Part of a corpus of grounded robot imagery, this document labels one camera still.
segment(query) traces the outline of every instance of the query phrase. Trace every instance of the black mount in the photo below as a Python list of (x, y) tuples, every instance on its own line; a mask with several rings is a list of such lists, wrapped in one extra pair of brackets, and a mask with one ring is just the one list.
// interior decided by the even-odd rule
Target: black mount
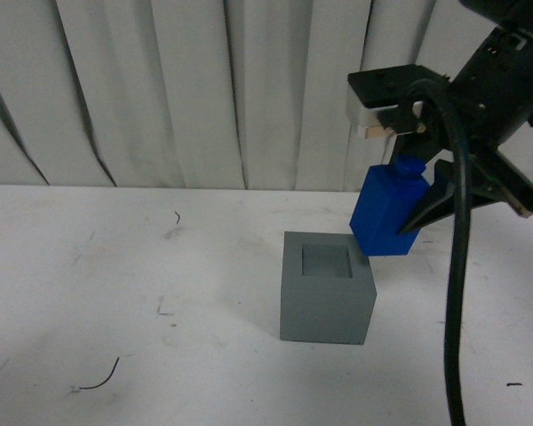
[[(473, 207), (505, 201), (520, 216), (533, 214), (533, 183), (497, 150), (533, 117), (533, 40), (501, 27), (494, 29), (453, 82), (416, 65), (350, 74), (347, 80), (359, 100), (367, 108), (384, 108), (378, 112), (380, 123), (399, 135), (391, 160), (398, 154), (412, 154), (429, 162), (449, 149), (432, 106), (424, 101), (416, 115), (411, 103), (401, 102), (420, 79), (445, 87), (464, 125), (470, 145)], [(450, 162), (435, 164), (433, 185), (400, 233), (453, 213), (453, 176)]]

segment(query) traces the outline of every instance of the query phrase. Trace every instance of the curtain fold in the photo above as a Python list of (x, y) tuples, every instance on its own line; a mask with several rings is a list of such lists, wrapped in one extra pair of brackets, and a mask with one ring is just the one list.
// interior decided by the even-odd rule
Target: curtain fold
[(247, 186), (294, 189), (313, 0), (226, 4)]
[(360, 69), (369, 11), (370, 0), (314, 2), (297, 190), (343, 189), (350, 130), (347, 75)]
[(244, 188), (223, 3), (153, 0), (152, 7), (187, 187)]
[[(84, 132), (54, 5), (0, 2), (0, 93), (52, 185), (110, 185)], [(2, 166), (18, 172), (14, 162)]]

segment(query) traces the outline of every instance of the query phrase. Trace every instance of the white tabletop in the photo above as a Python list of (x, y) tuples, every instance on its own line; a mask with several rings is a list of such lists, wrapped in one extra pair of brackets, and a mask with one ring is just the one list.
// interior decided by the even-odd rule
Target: white tabletop
[[(0, 186), (0, 425), (448, 425), (449, 219), (371, 259), (365, 345), (278, 338), (283, 232), (349, 233), (355, 199)], [(505, 205), (473, 214), (461, 359), (470, 425), (533, 425), (533, 217)]]

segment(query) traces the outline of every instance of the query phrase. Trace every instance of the robotic arm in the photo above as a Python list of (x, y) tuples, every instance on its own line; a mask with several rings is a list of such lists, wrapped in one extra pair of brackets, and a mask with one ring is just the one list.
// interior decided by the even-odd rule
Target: robotic arm
[[(353, 73), (348, 82), (362, 107), (397, 135), (392, 162), (400, 154), (429, 162), (442, 149), (450, 150), (434, 107), (424, 101), (415, 114), (419, 108), (402, 101), (414, 82), (437, 82), (455, 107), (469, 141), (473, 207), (505, 201), (528, 217), (533, 214), (533, 184), (497, 148), (525, 122), (533, 126), (533, 0), (460, 3), (498, 26), (453, 81), (425, 67), (408, 65)], [(434, 184), (408, 214), (399, 234), (415, 232), (453, 213), (452, 169), (450, 162), (435, 164)]]

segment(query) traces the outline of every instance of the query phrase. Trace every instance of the white curtain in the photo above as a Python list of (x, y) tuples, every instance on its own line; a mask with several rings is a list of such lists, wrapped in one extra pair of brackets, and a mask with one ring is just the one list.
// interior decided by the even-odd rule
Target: white curtain
[[(0, 2), (0, 184), (357, 191), (393, 141), (346, 76), (455, 75), (494, 27), (457, 0)], [(533, 179), (533, 130), (503, 151)]]

